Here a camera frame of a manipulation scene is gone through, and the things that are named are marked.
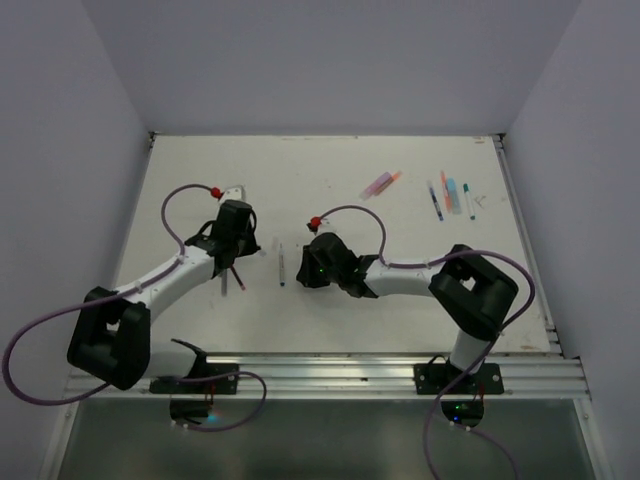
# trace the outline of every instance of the white table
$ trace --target white table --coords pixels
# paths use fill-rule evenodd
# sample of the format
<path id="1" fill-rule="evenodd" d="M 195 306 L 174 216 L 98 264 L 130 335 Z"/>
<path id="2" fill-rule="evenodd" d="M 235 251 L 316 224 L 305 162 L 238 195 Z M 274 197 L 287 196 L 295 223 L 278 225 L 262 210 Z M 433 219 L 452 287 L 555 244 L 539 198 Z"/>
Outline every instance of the white table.
<path id="1" fill-rule="evenodd" d="M 426 182 L 441 206 L 439 174 L 458 185 L 462 215 L 439 222 Z M 402 177 L 366 202 L 359 193 L 381 173 Z M 175 244 L 160 222 L 160 204 L 186 183 L 242 184 L 258 216 L 258 243 L 265 256 L 239 259 L 247 291 L 229 276 L 221 296 L 219 279 L 193 290 L 153 326 L 154 341 L 172 337 L 210 352 L 443 352 L 452 348 L 457 326 L 434 299 L 394 296 L 354 299 L 335 286 L 304 289 L 295 281 L 302 246 L 312 239 L 305 224 L 343 204 L 362 204 L 385 222 L 387 258 L 428 258 L 455 243 L 495 250 L 526 263 L 516 219 L 493 142 L 488 137 L 171 137 L 159 136 L 126 243 L 118 284 L 169 258 Z M 462 196 L 467 182 L 477 199 L 471 221 Z M 205 192 L 184 192 L 169 207 L 169 222 L 183 238 L 215 219 L 217 205 Z M 376 253 L 380 231 L 361 212 L 331 217 L 356 254 Z M 286 257 L 287 285 L 278 282 L 277 245 Z M 500 264 L 520 285 L 514 308 L 527 295 L 524 279 Z M 500 338 L 496 352 L 549 350 L 538 302 Z"/>

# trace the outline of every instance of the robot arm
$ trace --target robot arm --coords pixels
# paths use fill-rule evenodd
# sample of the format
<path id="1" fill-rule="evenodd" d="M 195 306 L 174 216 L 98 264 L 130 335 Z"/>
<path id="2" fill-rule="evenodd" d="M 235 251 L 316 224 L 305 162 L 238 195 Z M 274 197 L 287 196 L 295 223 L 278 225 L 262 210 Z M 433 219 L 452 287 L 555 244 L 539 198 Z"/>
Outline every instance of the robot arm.
<path id="1" fill-rule="evenodd" d="M 187 292 L 230 268 L 236 258 L 259 250 L 255 213 L 244 202 L 244 189 L 228 189 L 220 202 L 216 220 L 189 238 L 182 254 L 114 291 L 97 287 L 88 293 L 85 301 L 134 291 L 126 298 L 81 310 L 67 351 L 71 365 L 121 390 L 142 378 L 201 373 L 204 352 L 178 341 L 151 345 L 151 325 Z"/>
<path id="2" fill-rule="evenodd" d="M 471 249 L 455 245 L 449 253 L 462 250 Z M 472 279 L 475 283 L 469 289 L 463 282 Z M 456 258 L 434 267 L 389 267 L 378 255 L 357 257 L 335 233 L 322 226 L 303 249 L 297 280 L 309 288 L 335 283 L 356 298 L 397 294 L 434 297 L 460 328 L 449 358 L 459 371 L 472 365 L 497 339 L 518 293 L 518 286 L 510 277 L 480 256 Z"/>

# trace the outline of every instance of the purple cable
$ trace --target purple cable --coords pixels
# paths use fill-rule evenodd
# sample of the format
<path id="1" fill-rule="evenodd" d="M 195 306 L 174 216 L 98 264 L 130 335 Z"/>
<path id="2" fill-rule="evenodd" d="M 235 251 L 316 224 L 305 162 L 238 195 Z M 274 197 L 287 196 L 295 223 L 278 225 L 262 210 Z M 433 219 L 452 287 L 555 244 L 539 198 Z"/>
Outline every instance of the purple cable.
<path id="1" fill-rule="evenodd" d="M 384 259 L 384 255 L 383 255 L 384 254 L 384 248 L 385 248 L 386 243 L 387 243 L 387 230 L 386 230 L 386 228 L 384 226 L 384 223 L 382 223 L 382 219 L 378 215 L 376 215 L 373 211 L 369 210 L 368 208 L 361 207 L 359 205 L 343 205 L 341 207 L 332 208 L 331 210 L 328 210 L 327 212 L 322 214 L 320 216 L 320 218 L 321 219 L 322 218 L 326 218 L 327 216 L 331 215 L 332 213 L 338 212 L 340 210 L 360 210 L 362 212 L 365 212 L 365 213 L 369 214 L 370 216 L 372 216 L 374 218 L 374 220 L 380 226 L 380 230 L 382 231 L 382 242 L 380 244 L 380 250 L 378 251 L 378 257 L 379 257 L 380 263 L 382 263 L 383 265 L 385 265 L 387 267 L 390 267 L 390 268 L 401 268 L 401 269 L 430 268 L 430 267 L 434 267 L 436 265 L 440 265 L 441 263 L 448 262 L 449 260 L 453 260 L 455 258 L 480 255 L 480 256 L 485 256 L 485 257 L 497 258 L 498 260 L 502 260 L 503 262 L 508 263 L 509 265 L 514 267 L 516 270 L 518 270 L 524 276 L 525 280 L 527 281 L 527 284 L 529 285 L 529 297 L 527 298 L 527 301 L 522 305 L 522 307 L 520 307 L 513 315 L 511 315 L 504 322 L 504 324 L 502 325 L 501 331 L 504 330 L 505 328 L 507 328 L 509 325 L 511 325 L 533 303 L 533 300 L 535 298 L 535 293 L 536 293 L 536 288 L 535 288 L 535 283 L 534 283 L 533 277 L 519 263 L 517 263 L 515 260 L 512 260 L 511 258 L 509 258 L 509 257 L 507 257 L 505 255 L 502 255 L 502 254 L 496 253 L 496 252 L 491 252 L 491 251 L 488 251 L 488 250 L 464 250 L 464 251 L 461 251 L 461 252 L 450 253 L 448 255 L 445 255 L 444 257 L 441 257 L 441 258 L 438 258 L 436 260 L 433 260 L 433 261 L 429 262 L 428 264 L 423 264 L 423 263 L 409 263 L 409 264 L 387 263 L 387 261 Z M 436 480 L 441 480 L 441 477 L 440 477 L 440 475 L 438 474 L 438 472 L 437 472 L 437 470 L 435 468 L 435 465 L 433 463 L 433 459 L 431 458 L 431 451 L 429 450 L 429 428 L 431 426 L 431 421 L 433 420 L 433 418 L 435 416 L 436 410 L 438 409 L 438 405 L 440 405 L 440 401 L 442 400 L 442 397 L 444 395 L 446 395 L 447 392 L 449 392 L 452 388 L 454 388 L 458 383 L 460 383 L 464 379 L 464 377 L 466 377 L 476 367 L 476 365 L 478 365 L 479 363 L 481 363 L 484 360 L 484 358 L 489 354 L 489 352 L 491 351 L 491 349 L 493 348 L 495 343 L 496 343 L 496 341 L 494 340 L 489 345 L 487 345 L 487 347 L 482 351 L 482 353 L 478 356 L 478 358 L 476 360 L 474 360 L 473 363 L 469 367 L 467 367 L 466 370 L 464 370 L 462 373 L 460 373 L 460 375 L 458 375 L 455 379 L 453 379 L 451 381 L 451 383 L 449 383 L 449 385 L 444 387 L 440 391 L 440 393 L 438 393 L 438 395 L 436 396 L 436 398 L 435 398 L 435 400 L 433 402 L 433 405 L 431 406 L 431 408 L 429 409 L 429 411 L 427 413 L 427 417 L 425 419 L 425 424 L 424 424 L 424 429 L 423 429 L 423 432 L 422 432 L 422 441 L 423 441 L 424 455 L 425 455 L 425 458 L 427 460 L 427 465 L 429 466 L 429 470 L 431 471 L 431 474 L 433 475 L 433 477 Z M 518 466 L 516 464 L 515 459 L 513 458 L 513 456 L 508 452 L 508 450 L 503 445 L 501 445 L 497 440 L 495 440 L 490 435 L 488 435 L 488 434 L 486 434 L 484 432 L 480 432 L 480 431 L 477 431 L 477 430 L 471 430 L 471 431 L 475 435 L 478 435 L 479 437 L 484 438 L 488 442 L 490 442 L 493 445 L 495 445 L 496 447 L 498 447 L 505 454 L 505 456 L 509 460 L 509 463 L 513 467 L 513 471 L 515 473 L 516 479 L 520 478 L 520 471 L 518 469 Z"/>
<path id="2" fill-rule="evenodd" d="M 167 212 L 166 212 L 166 210 L 167 210 L 167 204 L 169 203 L 169 200 L 171 200 L 171 198 L 173 198 L 174 195 L 176 195 L 179 192 L 182 192 L 183 190 L 187 190 L 187 189 L 191 189 L 191 188 L 200 188 L 200 189 L 204 189 L 204 190 L 207 190 L 207 191 L 211 190 L 206 185 L 200 185 L 200 184 L 195 184 L 195 183 L 194 184 L 189 184 L 189 185 L 184 185 L 182 187 L 176 188 L 173 192 L 171 192 L 169 195 L 167 195 L 167 198 L 165 198 L 164 202 L 162 202 L 162 208 L 160 209 L 160 216 L 162 218 L 162 224 L 164 225 L 164 228 L 167 230 L 169 235 L 171 235 L 171 238 L 173 238 L 178 243 L 178 247 L 179 247 L 179 250 L 180 250 L 180 256 L 184 255 L 184 252 L 185 252 L 184 243 L 182 242 L 182 240 L 180 240 L 180 237 L 178 237 L 178 235 L 173 231 L 173 229 L 167 223 L 167 215 L 166 215 Z M 154 277 L 150 278 L 149 280 L 143 282 L 141 284 L 141 288 L 146 288 L 149 285 L 152 285 L 153 283 L 157 282 L 158 280 L 161 280 L 162 278 L 166 277 L 171 272 L 173 272 L 178 267 L 178 265 L 180 265 L 180 260 L 176 259 L 165 271 L 160 272 L 159 274 L 155 275 Z M 51 312 L 51 313 L 48 313 L 48 314 L 43 315 L 41 317 L 38 317 L 35 320 L 33 320 L 32 322 L 30 322 L 30 323 L 26 324 L 25 326 L 23 326 L 20 330 L 18 330 L 15 333 L 15 335 L 11 338 L 11 340 L 9 340 L 9 343 L 7 344 L 7 346 L 6 346 L 5 350 L 4 350 L 4 355 L 2 356 L 2 378 L 4 380 L 5 385 L 9 389 L 9 391 L 11 393 L 13 393 L 16 397 L 18 397 L 20 400 L 22 400 L 24 402 L 27 402 L 27 403 L 31 403 L 32 405 L 39 405 L 39 406 L 43 406 L 43 407 L 57 407 L 57 406 L 60 406 L 60 405 L 68 405 L 70 403 L 79 402 L 80 400 L 84 400 L 86 398 L 89 398 L 90 396 L 95 395 L 96 393 L 101 392 L 102 390 L 107 388 L 109 385 L 105 383 L 105 384 L 100 385 L 99 387 L 94 388 L 93 390 L 89 390 L 88 392 L 81 393 L 80 395 L 76 395 L 75 397 L 64 398 L 64 399 L 60 399 L 60 400 L 46 400 L 46 399 L 32 397 L 31 395 L 28 395 L 28 394 L 24 393 L 22 390 L 20 390 L 20 388 L 18 388 L 18 386 L 13 381 L 13 378 L 11 376 L 11 371 L 9 369 L 9 361 L 11 360 L 11 354 L 13 353 L 13 350 L 16 347 L 17 343 L 20 341 L 20 339 L 28 331 L 30 331 L 31 329 L 37 327 L 38 325 L 41 325 L 44 322 L 52 320 L 52 319 L 54 319 L 56 317 L 59 317 L 61 315 L 65 315 L 65 314 L 71 313 L 71 312 L 76 312 L 76 311 L 81 310 L 83 308 L 97 307 L 97 306 L 104 305 L 106 303 L 113 302 L 113 301 L 121 299 L 121 298 L 125 298 L 128 295 L 131 295 L 132 293 L 135 293 L 137 291 L 138 291 L 138 289 L 134 287 L 134 288 L 131 288 L 131 289 L 126 290 L 124 292 L 120 292 L 120 293 L 118 293 L 116 295 L 113 295 L 111 297 L 101 298 L 99 300 L 93 300 L 91 302 L 80 303 L 80 304 L 77 304 L 77 305 L 72 305 L 70 307 L 62 308 L 60 310 L 56 310 L 54 312 Z"/>
<path id="3" fill-rule="evenodd" d="M 222 427 L 203 427 L 202 425 L 192 425 L 188 423 L 183 423 L 182 425 L 186 426 L 189 430 L 194 430 L 196 432 L 216 433 L 216 432 L 226 432 L 228 430 L 232 430 L 234 428 L 240 427 L 245 423 L 249 422 L 250 420 L 252 420 L 253 418 L 255 418 L 255 416 L 258 415 L 258 413 L 260 413 L 260 411 L 262 410 L 262 407 L 264 407 L 264 404 L 267 400 L 267 384 L 265 383 L 265 381 L 261 376 L 253 372 L 246 372 L 244 370 L 240 370 L 238 372 L 223 373 L 221 375 L 214 375 L 212 377 L 174 378 L 174 381 L 176 383 L 181 383 L 183 385 L 193 385 L 193 384 L 199 384 L 199 383 L 206 384 L 206 383 L 213 383 L 216 380 L 221 380 L 223 378 L 228 378 L 231 376 L 242 376 L 242 375 L 254 378 L 258 380 L 262 385 L 262 398 L 260 399 L 260 403 L 258 403 L 258 406 L 249 415 L 244 417 L 242 420 L 238 420 L 237 422 L 230 423 L 229 425 L 224 425 Z"/>

